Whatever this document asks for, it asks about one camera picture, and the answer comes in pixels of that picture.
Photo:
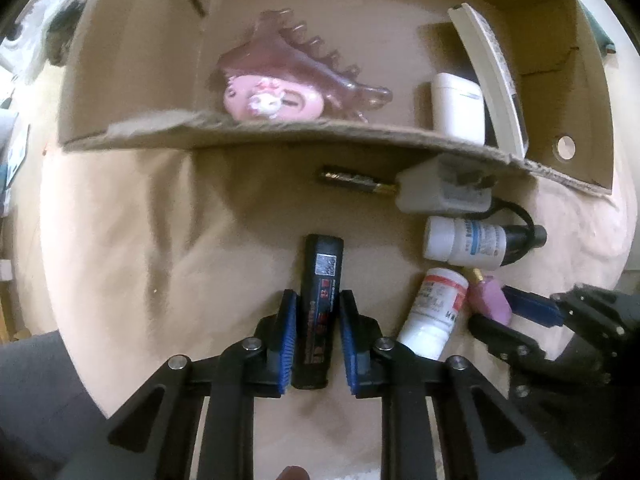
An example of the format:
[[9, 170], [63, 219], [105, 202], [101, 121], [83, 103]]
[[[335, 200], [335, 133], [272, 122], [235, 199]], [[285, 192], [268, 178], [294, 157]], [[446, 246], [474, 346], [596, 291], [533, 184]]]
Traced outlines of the pink perfume bottle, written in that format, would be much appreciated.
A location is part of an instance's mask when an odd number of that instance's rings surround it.
[[508, 326], [512, 318], [512, 309], [501, 283], [492, 275], [484, 274], [480, 269], [465, 269], [464, 277], [469, 281], [466, 302], [474, 313]]

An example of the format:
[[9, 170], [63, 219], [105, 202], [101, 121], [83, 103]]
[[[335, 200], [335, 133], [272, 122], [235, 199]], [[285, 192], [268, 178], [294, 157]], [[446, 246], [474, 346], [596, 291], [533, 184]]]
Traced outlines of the white pill bottle red label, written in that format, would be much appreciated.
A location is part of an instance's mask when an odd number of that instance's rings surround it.
[[438, 360], [454, 330], [468, 287], [468, 280], [456, 271], [428, 270], [397, 340], [417, 356]]

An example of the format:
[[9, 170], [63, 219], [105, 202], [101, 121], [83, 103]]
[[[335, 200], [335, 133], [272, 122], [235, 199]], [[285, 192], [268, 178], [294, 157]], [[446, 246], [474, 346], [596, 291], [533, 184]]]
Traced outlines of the black rectangular battery pack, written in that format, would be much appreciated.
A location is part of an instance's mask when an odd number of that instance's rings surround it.
[[309, 234], [296, 304], [296, 350], [292, 386], [300, 390], [326, 388], [335, 330], [334, 307], [340, 292], [344, 240]]

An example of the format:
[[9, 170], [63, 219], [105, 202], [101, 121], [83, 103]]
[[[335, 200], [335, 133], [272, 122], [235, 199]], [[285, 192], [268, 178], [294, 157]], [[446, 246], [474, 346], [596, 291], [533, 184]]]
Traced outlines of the white pill bottle blue label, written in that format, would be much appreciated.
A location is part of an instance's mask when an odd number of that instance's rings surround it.
[[506, 230], [486, 222], [431, 216], [423, 240], [426, 260], [497, 270], [506, 256]]

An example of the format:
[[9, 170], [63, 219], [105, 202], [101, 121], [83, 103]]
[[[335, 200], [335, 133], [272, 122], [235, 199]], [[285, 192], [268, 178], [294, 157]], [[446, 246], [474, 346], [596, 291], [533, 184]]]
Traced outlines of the white power adapter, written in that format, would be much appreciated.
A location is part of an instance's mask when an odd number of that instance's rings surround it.
[[405, 214], [479, 214], [488, 211], [496, 182], [484, 164], [441, 154], [396, 176], [395, 204]]

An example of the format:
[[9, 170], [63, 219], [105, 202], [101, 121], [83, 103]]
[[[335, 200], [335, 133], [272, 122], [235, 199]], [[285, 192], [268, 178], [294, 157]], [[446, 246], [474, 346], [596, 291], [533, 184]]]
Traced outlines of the white remote control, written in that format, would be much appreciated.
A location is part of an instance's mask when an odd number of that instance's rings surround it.
[[518, 159], [528, 150], [522, 104], [491, 24], [469, 3], [448, 10], [483, 92], [498, 149]]

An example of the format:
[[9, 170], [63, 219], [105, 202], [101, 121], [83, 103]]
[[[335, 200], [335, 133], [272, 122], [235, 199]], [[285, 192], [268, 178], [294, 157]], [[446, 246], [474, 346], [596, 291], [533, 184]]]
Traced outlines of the black gold AA battery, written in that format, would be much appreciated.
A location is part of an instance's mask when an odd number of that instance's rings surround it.
[[350, 188], [369, 194], [394, 196], [397, 186], [393, 182], [387, 182], [376, 177], [360, 174], [359, 172], [337, 166], [322, 166], [317, 177], [320, 182], [341, 188]]

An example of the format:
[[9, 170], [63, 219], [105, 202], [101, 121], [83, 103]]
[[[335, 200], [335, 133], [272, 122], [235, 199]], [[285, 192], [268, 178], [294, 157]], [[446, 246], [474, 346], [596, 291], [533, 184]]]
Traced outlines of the small white case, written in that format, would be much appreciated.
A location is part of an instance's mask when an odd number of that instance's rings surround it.
[[485, 144], [484, 96], [478, 84], [454, 74], [438, 73], [431, 92], [436, 132], [448, 138]]

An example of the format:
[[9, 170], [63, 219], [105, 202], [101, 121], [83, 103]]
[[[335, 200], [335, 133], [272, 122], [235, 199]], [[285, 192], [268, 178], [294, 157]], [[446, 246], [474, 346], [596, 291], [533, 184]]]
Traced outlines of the pink pig face toy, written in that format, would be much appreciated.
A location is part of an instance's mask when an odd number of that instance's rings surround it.
[[303, 84], [242, 75], [228, 80], [224, 108], [235, 120], [306, 122], [322, 115], [324, 99], [317, 90]]

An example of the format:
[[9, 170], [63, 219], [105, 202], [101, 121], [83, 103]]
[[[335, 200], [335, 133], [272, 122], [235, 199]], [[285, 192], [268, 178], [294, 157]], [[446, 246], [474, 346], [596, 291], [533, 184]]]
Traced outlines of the maroon hair claw clip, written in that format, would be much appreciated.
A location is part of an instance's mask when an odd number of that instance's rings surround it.
[[349, 65], [341, 70], [340, 54], [337, 51], [322, 54], [322, 38], [307, 39], [306, 24], [299, 22], [291, 26], [290, 18], [290, 9], [262, 12], [244, 44], [218, 58], [217, 68], [224, 76], [226, 88], [231, 77], [242, 75], [296, 82], [314, 88], [323, 96], [321, 116], [330, 114], [360, 122], [370, 110], [379, 110], [393, 101], [390, 89], [360, 82], [358, 66]]

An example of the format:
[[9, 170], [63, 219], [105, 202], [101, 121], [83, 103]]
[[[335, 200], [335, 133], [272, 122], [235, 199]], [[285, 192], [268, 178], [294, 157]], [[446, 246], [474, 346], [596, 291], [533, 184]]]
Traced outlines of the brown cardboard box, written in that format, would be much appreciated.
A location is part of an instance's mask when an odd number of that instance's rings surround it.
[[608, 85], [579, 0], [89, 0], [63, 148], [314, 139], [613, 187]]

